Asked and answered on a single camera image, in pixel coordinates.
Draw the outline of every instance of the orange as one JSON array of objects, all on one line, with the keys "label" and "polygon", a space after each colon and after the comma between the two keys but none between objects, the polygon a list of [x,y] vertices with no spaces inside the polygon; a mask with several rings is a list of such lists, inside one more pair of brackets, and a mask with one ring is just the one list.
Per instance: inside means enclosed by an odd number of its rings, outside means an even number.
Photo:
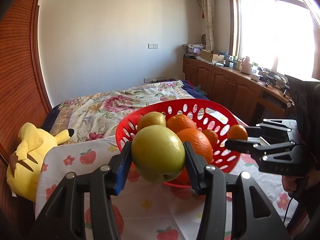
[{"label": "orange", "polygon": [[230,130],[227,133],[227,138],[233,140],[247,140],[248,134],[242,125],[235,124],[230,127]]},{"label": "orange", "polygon": [[[207,163],[211,164],[213,159],[213,150],[209,139],[198,129],[188,128],[177,133],[182,142],[190,142],[196,154],[202,155]],[[184,168],[179,177],[176,178],[181,184],[189,184],[189,177],[186,168]]]},{"label": "orange", "polygon": [[204,130],[202,131],[204,133],[204,135],[209,139],[212,148],[217,144],[218,142],[218,134],[212,130]]},{"label": "orange", "polygon": [[197,129],[195,122],[184,114],[177,114],[170,117],[167,121],[167,127],[175,133],[187,128]]}]

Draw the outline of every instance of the white tablecloth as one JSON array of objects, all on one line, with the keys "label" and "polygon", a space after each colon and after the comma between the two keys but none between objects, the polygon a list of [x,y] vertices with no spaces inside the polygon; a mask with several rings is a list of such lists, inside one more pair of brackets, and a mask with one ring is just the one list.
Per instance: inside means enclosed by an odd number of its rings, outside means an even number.
[{"label": "white tablecloth", "polygon": [[[115,136],[51,149],[45,159],[36,196],[36,217],[66,173],[77,175],[94,171],[119,154]],[[249,155],[241,155],[232,174],[248,171],[255,178],[273,206],[283,218],[289,197],[281,185],[281,176],[258,171]],[[230,239],[232,225],[232,196],[227,194],[226,239]],[[204,207],[204,197],[189,189],[163,184],[151,184],[131,169],[124,190],[112,197],[116,222],[122,240],[194,240],[196,239]],[[291,220],[298,203],[292,201],[286,224]],[[92,240],[90,195],[85,195],[85,227]]]}]

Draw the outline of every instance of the wooden cabinet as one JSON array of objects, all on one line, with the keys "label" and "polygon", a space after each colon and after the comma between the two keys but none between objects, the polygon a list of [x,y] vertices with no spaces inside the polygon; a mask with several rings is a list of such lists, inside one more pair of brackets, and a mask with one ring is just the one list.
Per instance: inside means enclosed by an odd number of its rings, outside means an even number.
[{"label": "wooden cabinet", "polygon": [[260,88],[250,80],[235,77],[231,91],[231,112],[243,122],[249,123],[257,104]]},{"label": "wooden cabinet", "polygon": [[212,66],[203,63],[197,66],[196,68],[196,84],[197,86],[201,86],[201,90],[206,92],[207,94],[210,93],[210,82],[211,82],[211,75],[212,75]]},{"label": "wooden cabinet", "polygon": [[193,69],[194,68],[195,68],[195,66],[192,63],[183,61],[184,78],[185,78],[185,80],[191,81],[192,84],[193,84],[192,78],[193,78]]},{"label": "wooden cabinet", "polygon": [[233,74],[224,70],[215,69],[211,77],[209,99],[230,109],[233,80]]},{"label": "wooden cabinet", "polygon": [[210,92],[209,84],[212,74],[212,66],[194,59],[183,59],[183,72],[185,79],[194,86],[201,86],[201,90]]},{"label": "wooden cabinet", "polygon": [[184,58],[185,79],[208,93],[208,98],[226,108],[245,123],[255,110],[261,88],[248,75],[204,62]]}]

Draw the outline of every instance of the pikachu plush toy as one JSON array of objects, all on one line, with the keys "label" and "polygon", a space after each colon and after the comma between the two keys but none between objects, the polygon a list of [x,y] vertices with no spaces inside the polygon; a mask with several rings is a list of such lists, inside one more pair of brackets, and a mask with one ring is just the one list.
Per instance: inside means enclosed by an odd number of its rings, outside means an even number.
[{"label": "pikachu plush toy", "polygon": [[25,123],[18,134],[21,143],[9,158],[7,182],[11,189],[17,195],[35,202],[45,155],[54,146],[69,140],[73,134],[73,129],[66,129],[52,136],[29,122]]}]

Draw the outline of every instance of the red plastic basket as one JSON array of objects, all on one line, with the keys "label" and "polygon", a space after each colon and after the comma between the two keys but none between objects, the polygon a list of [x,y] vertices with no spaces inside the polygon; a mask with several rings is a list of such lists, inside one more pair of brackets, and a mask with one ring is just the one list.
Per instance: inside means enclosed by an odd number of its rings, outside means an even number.
[{"label": "red plastic basket", "polygon": [[[215,110],[226,117],[224,118],[225,120],[222,120],[223,123],[216,117],[207,113],[211,110]],[[153,111],[165,114],[166,120],[176,114],[185,114],[196,123],[199,130],[214,130],[217,133],[219,140],[213,148],[214,161],[212,164],[219,167],[226,173],[229,173],[234,166],[236,166],[240,153],[227,150],[224,147],[224,143],[227,140],[227,132],[229,128],[232,125],[238,124],[238,122],[233,114],[225,107],[203,99],[188,98],[165,101],[151,106],[146,106],[127,115],[118,124],[116,130],[116,142],[120,151],[122,150],[121,143],[124,145],[126,141],[132,141],[134,138],[134,135],[137,133],[136,129],[140,118]],[[165,184],[174,187],[190,187],[189,185],[176,184],[175,181],[166,182]]]}]

